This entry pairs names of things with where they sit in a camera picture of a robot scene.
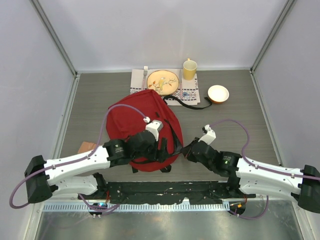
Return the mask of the red backpack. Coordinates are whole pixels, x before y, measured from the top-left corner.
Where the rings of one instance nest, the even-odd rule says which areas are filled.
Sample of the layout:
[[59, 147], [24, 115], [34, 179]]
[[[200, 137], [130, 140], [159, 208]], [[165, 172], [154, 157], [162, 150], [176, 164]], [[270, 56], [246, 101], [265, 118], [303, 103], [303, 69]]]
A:
[[168, 107], [166, 100], [173, 99], [191, 110], [203, 110], [203, 107], [194, 107], [183, 103], [178, 98], [169, 95], [161, 97], [154, 90], [143, 90], [126, 96], [113, 105], [114, 109], [109, 113], [106, 120], [106, 131], [110, 139], [127, 139], [142, 132], [146, 124], [138, 109], [151, 120], [159, 120], [163, 123], [163, 128], [159, 132], [159, 140], [167, 139], [167, 159], [160, 162], [147, 164], [136, 164], [132, 161], [129, 164], [132, 171], [154, 172], [160, 170], [163, 173], [171, 171], [171, 164], [178, 157], [178, 150], [183, 146], [183, 134], [180, 122], [174, 112]]

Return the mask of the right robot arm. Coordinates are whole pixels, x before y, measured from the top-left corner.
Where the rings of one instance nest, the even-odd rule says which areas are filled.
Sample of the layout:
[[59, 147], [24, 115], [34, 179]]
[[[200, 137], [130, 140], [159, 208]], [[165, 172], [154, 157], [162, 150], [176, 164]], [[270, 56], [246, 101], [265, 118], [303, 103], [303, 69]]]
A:
[[303, 169], [271, 165], [240, 154], [217, 151], [195, 139], [181, 153], [191, 162], [201, 163], [209, 171], [228, 179], [226, 193], [233, 198], [240, 194], [266, 195], [296, 201], [309, 212], [320, 212], [320, 172], [311, 165]]

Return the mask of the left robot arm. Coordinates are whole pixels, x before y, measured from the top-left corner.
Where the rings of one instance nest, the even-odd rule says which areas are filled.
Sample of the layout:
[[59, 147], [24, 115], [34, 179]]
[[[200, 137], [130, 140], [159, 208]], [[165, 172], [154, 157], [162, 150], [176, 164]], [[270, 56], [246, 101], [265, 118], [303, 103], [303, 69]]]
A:
[[127, 165], [145, 158], [142, 165], [166, 160], [167, 139], [158, 133], [144, 130], [126, 139], [112, 139], [91, 151], [64, 158], [45, 160], [42, 155], [31, 159], [25, 170], [27, 202], [36, 204], [50, 199], [53, 194], [64, 194], [63, 186], [75, 186], [79, 194], [91, 195], [100, 200], [107, 192], [101, 180], [89, 183], [77, 175], [88, 171]]

